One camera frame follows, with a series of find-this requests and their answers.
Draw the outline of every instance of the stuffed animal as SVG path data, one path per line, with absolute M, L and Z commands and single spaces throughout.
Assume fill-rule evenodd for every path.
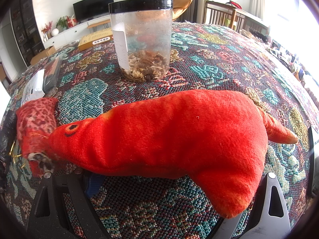
M 232 218 L 251 202 L 268 139 L 298 137 L 235 91 L 189 90 L 119 105 L 58 127 L 49 145 L 94 173 L 177 179 L 189 175 Z

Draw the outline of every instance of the jar contents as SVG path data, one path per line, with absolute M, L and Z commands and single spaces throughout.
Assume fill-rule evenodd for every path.
M 167 74 L 169 60 L 159 52 L 140 50 L 129 54 L 130 69 L 122 69 L 125 78 L 133 82 L 146 82 Z

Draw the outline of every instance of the vase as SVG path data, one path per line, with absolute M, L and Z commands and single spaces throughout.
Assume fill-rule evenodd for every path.
M 54 28 L 52 31 L 51 31 L 51 35 L 52 37 L 56 36 L 59 34 L 59 30 L 57 28 Z

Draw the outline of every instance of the plastic jar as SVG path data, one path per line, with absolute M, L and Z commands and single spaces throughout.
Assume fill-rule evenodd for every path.
M 122 75 L 133 82 L 166 75 L 173 0 L 125 0 L 108 6 Z

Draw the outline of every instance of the patterned tablecloth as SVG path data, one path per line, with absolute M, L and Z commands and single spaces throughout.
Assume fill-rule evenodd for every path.
M 131 83 L 120 75 L 114 43 L 79 52 L 77 43 L 41 60 L 9 87 L 8 109 L 20 107 L 26 82 L 47 62 L 65 53 L 57 89 L 58 124 L 97 117 L 120 104 L 156 98 L 182 90 L 215 89 L 245 93 L 299 137 L 297 145 L 269 142 L 264 173 L 278 176 L 293 226 L 309 198 L 307 128 L 318 128 L 318 109 L 293 75 L 262 47 L 229 28 L 215 25 L 173 24 L 170 71 L 150 83 Z M 19 154 L 19 145 L 14 148 Z M 65 163 L 61 173 L 75 166 Z M 40 178 L 32 177 L 23 158 L 10 165 L 6 200 L 11 212 L 27 225 Z M 83 232 L 68 194 L 64 195 L 74 230 Z M 91 198 L 97 214 L 112 237 L 205 238 L 218 214 L 202 190 L 188 177 L 107 177 Z M 242 233 L 250 206 L 237 230 Z

